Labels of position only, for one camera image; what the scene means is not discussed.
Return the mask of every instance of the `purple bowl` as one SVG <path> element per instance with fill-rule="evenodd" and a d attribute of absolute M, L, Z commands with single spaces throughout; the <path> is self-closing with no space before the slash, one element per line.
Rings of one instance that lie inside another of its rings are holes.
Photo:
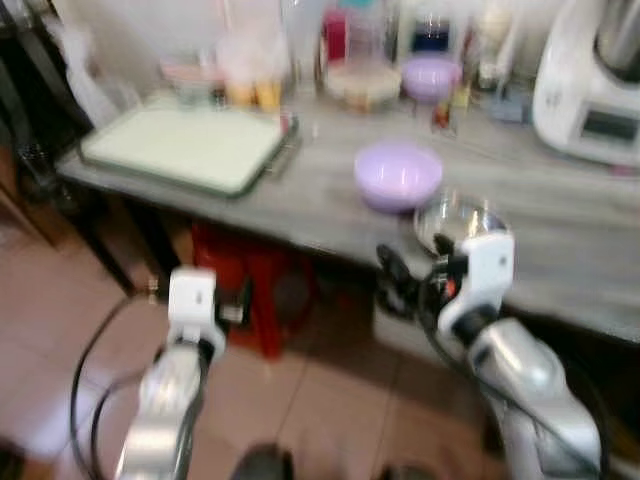
<path fill-rule="evenodd" d="M 379 143 L 358 152 L 355 179 L 367 204 L 397 213 L 424 203 L 442 181 L 442 164 L 432 150 L 407 143 Z"/>
<path fill-rule="evenodd" d="M 404 90 L 418 102 L 438 103 L 448 98 L 461 78 L 460 64 L 442 56 L 415 57 L 402 68 Z"/>

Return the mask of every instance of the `table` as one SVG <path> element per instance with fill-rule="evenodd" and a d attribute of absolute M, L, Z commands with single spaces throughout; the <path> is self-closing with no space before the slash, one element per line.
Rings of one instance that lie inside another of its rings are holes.
<path fill-rule="evenodd" d="M 115 192 L 141 226 L 165 272 L 178 264 L 145 204 L 266 235 L 292 245 L 375 266 L 387 243 L 416 271 L 429 261 L 410 219 L 369 210 L 353 182 L 358 149 L 381 139 L 409 139 L 443 159 L 444 186 L 488 199 L 516 238 L 516 278 L 508 300 L 624 341 L 640 343 L 640 181 L 565 157 L 530 126 L 459 116 L 457 138 L 430 131 L 426 111 L 362 116 L 312 95 L 291 107 L 303 146 L 281 175 L 265 176 L 246 196 L 224 199 L 156 179 L 100 169 L 71 152 L 59 173 Z"/>

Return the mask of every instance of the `plastic stool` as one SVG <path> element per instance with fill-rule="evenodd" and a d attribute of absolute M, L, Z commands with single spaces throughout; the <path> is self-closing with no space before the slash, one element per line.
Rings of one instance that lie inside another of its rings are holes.
<path fill-rule="evenodd" d="M 246 331 L 233 330 L 231 342 L 277 359 L 286 338 L 300 329 L 313 307 L 317 287 L 311 262 L 272 243 L 204 225 L 194 225 L 192 236 L 194 264 L 215 270 L 220 287 L 238 290 L 248 278 L 253 281 L 251 326 Z M 279 279 L 294 270 L 303 274 L 308 297 L 295 318 L 283 325 L 277 318 L 273 289 Z"/>

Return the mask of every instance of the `metal bowl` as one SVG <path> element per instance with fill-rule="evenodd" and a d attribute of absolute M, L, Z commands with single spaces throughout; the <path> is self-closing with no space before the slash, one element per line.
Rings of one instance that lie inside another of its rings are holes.
<path fill-rule="evenodd" d="M 413 228 L 420 243 L 436 254 L 433 237 L 442 234 L 460 242 L 496 230 L 509 230 L 507 224 L 489 207 L 487 201 L 448 191 L 416 209 Z"/>

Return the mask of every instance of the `table leg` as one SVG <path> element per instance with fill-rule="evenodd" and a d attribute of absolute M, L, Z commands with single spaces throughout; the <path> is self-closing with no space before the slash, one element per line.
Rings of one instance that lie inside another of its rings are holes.
<path fill-rule="evenodd" d="M 72 216 L 67 216 L 67 220 L 69 220 L 69 222 L 74 226 L 78 234 L 89 246 L 95 256 L 98 257 L 102 266 L 107 269 L 120 288 L 122 288 L 127 295 L 133 294 L 135 291 L 133 282 L 120 267 L 116 259 L 105 246 L 104 242 L 93 229 L 91 220 L 74 218 Z"/>
<path fill-rule="evenodd" d="M 144 243 L 155 258 L 161 273 L 168 279 L 181 262 L 156 212 L 132 200 L 123 199 Z"/>

